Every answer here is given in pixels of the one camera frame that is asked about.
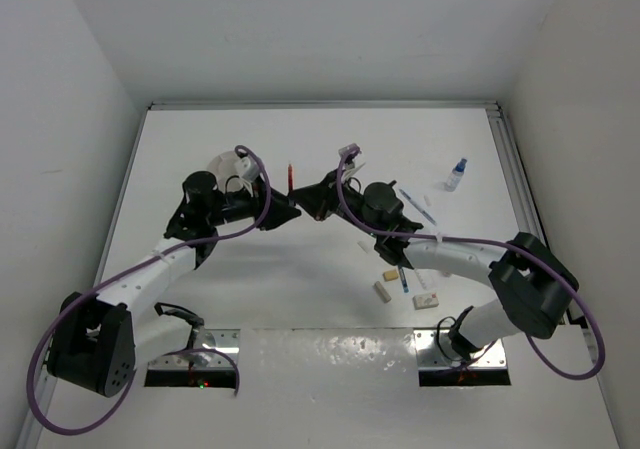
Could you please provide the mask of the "clear blue pen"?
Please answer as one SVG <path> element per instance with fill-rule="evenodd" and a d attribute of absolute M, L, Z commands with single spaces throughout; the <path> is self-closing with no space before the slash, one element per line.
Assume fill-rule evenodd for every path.
<path fill-rule="evenodd" d="M 414 198 L 412 198 L 404 189 L 399 188 L 399 193 L 402 197 L 416 210 L 418 211 L 430 224 L 433 226 L 437 226 L 436 220 L 433 216 L 422 206 L 420 205 Z"/>

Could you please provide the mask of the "blue crayon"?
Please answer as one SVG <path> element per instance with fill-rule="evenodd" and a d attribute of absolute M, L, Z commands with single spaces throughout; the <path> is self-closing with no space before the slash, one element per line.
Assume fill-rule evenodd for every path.
<path fill-rule="evenodd" d="M 409 286 L 408 286 L 408 282 L 407 282 L 407 279 L 406 279 L 405 271 L 404 271 L 404 269 L 402 267 L 398 266 L 397 267 L 397 272 L 398 272 L 398 275 L 399 275 L 399 279 L 400 279 L 400 282 L 401 282 L 401 286 L 402 286 L 403 292 L 405 294 L 408 294 L 409 293 Z"/>

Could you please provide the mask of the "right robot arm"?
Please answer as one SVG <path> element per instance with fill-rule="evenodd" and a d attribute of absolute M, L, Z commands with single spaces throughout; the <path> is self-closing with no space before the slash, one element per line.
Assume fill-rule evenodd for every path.
<path fill-rule="evenodd" d="M 579 288 L 571 272 L 530 233 L 520 232 L 499 247 L 430 238 L 422 224 L 404 216 L 404 204 L 390 183 L 373 182 L 357 191 L 330 172 L 289 196 L 318 221 L 337 215 L 374 236 L 375 251 L 392 265 L 446 272 L 494 290 L 494 300 L 465 308 L 439 337 L 439 350 L 451 362 L 468 362 L 493 341 L 518 333 L 550 338 Z"/>

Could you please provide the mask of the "red crayon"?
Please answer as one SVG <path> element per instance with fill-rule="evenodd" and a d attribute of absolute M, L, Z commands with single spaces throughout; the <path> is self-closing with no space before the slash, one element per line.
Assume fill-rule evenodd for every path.
<path fill-rule="evenodd" d="M 288 192 L 294 190 L 294 168 L 291 163 L 289 163 L 287 166 L 287 187 Z"/>

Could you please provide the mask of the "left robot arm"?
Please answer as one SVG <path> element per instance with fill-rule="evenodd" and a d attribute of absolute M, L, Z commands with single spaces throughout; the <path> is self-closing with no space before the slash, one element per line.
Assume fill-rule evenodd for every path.
<path fill-rule="evenodd" d="M 119 277 L 87 301 L 78 293 L 64 301 L 69 314 L 53 335 L 47 361 L 51 375 L 112 397 L 139 366 L 192 348 L 204 324 L 196 314 L 172 309 L 145 326 L 140 317 L 173 283 L 206 261 L 217 244 L 219 226 L 251 219 L 258 229 L 272 230 L 301 214 L 262 178 L 223 192 L 212 173 L 197 171 L 184 180 L 182 191 L 163 238 L 143 268 Z"/>

